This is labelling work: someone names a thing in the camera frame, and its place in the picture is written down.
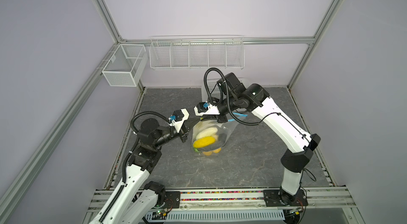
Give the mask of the yellow toy lemon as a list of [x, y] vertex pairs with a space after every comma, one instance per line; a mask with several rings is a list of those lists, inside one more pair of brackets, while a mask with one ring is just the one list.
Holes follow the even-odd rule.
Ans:
[[205, 156], [210, 156], [210, 155], [213, 155], [213, 154], [218, 154], [221, 150], [222, 150], [221, 148], [217, 148], [217, 149], [215, 149], [215, 150], [210, 150], [210, 151], [207, 151], [207, 152], [202, 152], [202, 154], [205, 155]]

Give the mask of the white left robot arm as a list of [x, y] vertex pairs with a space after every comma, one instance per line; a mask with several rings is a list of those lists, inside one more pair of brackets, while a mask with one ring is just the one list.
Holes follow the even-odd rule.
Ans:
[[122, 165], [122, 180], [91, 220], [93, 224], [137, 224], [154, 207], [165, 201], [165, 187], [149, 182], [140, 196], [136, 193], [160, 160], [161, 147], [176, 138], [186, 141], [189, 127], [186, 109], [173, 112], [170, 117], [145, 111], [135, 115], [130, 127], [138, 141], [126, 155]]

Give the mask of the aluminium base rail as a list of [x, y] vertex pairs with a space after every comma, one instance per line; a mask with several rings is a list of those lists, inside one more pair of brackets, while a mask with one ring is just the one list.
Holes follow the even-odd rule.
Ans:
[[170, 213], [157, 222], [278, 220], [286, 209], [331, 208], [342, 209], [352, 219], [357, 207], [346, 187], [302, 188], [293, 206], [279, 204], [277, 193], [274, 188], [168, 190], [165, 207]]

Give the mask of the white perforated plastic basket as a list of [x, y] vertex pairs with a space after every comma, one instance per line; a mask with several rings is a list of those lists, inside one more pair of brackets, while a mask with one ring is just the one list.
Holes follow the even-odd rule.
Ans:
[[[247, 88], [249, 86], [250, 81], [247, 78], [238, 78], [238, 80]], [[209, 79], [207, 81], [208, 89], [209, 92], [211, 93], [211, 96], [213, 98], [220, 98], [220, 90], [217, 86], [217, 81], [218, 79]], [[205, 89], [204, 83], [201, 85], [201, 97], [202, 97], [202, 102], [207, 102], [208, 101], [208, 94]]]

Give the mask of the beige toy potato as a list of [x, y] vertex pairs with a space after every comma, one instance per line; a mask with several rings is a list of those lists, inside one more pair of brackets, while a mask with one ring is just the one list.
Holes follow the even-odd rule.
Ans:
[[197, 129], [199, 131], [205, 130], [207, 128], [216, 126], [218, 123], [216, 120], [207, 120], [207, 121], [200, 121], [197, 123], [194, 127], [194, 129]]

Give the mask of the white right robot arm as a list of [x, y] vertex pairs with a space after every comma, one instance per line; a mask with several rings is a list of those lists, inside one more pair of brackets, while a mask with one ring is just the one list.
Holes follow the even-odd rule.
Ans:
[[259, 84], [245, 87], [234, 73], [225, 75], [215, 67], [205, 71], [203, 84], [208, 99], [195, 107], [197, 116], [215, 117], [223, 123], [230, 115], [245, 126], [264, 123], [285, 143], [287, 150], [280, 160], [284, 176], [278, 196], [284, 206], [297, 202], [303, 172], [321, 138], [298, 126]]

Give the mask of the white toy cucumber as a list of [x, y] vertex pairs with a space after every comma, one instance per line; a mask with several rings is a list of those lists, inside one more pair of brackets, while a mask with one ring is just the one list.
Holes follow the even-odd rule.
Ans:
[[217, 127], [210, 127], [210, 128], [207, 128], [207, 129], [205, 129], [205, 130], [199, 132], [199, 133], [196, 135], [196, 139], [198, 140], [198, 139], [201, 139], [201, 138], [213, 136], [213, 135], [217, 134], [217, 132], [218, 132], [218, 128], [217, 128]]

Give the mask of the clear zip top bag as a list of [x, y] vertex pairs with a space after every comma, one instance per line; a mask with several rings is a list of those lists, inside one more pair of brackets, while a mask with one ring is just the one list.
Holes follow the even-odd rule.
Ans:
[[193, 127], [192, 150], [200, 155], [218, 154], [239, 124], [229, 114], [225, 123], [217, 120], [200, 121]]

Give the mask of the black toy avocado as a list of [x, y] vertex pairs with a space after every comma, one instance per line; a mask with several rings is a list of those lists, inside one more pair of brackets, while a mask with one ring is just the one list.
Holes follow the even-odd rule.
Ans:
[[227, 142], [227, 134], [220, 134], [218, 136], [218, 142], [221, 146], [225, 145]]

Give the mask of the white mesh wall box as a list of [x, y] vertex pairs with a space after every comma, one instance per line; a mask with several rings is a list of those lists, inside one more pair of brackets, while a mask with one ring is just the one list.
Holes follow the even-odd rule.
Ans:
[[144, 45], [119, 44], [102, 73], [110, 86], [137, 87], [147, 62]]

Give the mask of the yellow toy corn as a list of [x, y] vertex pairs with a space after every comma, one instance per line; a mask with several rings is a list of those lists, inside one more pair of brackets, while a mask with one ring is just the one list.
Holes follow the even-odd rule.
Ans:
[[194, 148], [197, 148], [197, 149], [198, 148], [204, 148], [204, 147], [207, 147], [209, 145], [212, 145], [215, 142], [216, 142], [215, 137], [207, 136], [207, 137], [197, 139], [196, 141], [193, 142], [192, 146]]

